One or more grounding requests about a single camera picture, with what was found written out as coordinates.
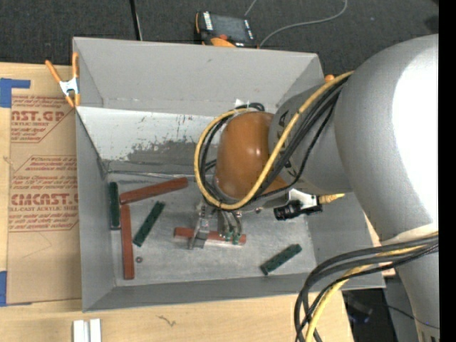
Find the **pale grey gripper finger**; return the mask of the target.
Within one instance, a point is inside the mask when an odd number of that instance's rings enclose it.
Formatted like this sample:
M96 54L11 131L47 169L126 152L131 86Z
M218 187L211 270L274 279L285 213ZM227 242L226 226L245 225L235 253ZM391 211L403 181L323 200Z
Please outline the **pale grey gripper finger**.
M204 229L194 229L188 241L188 249L203 248L209 236L209 231Z

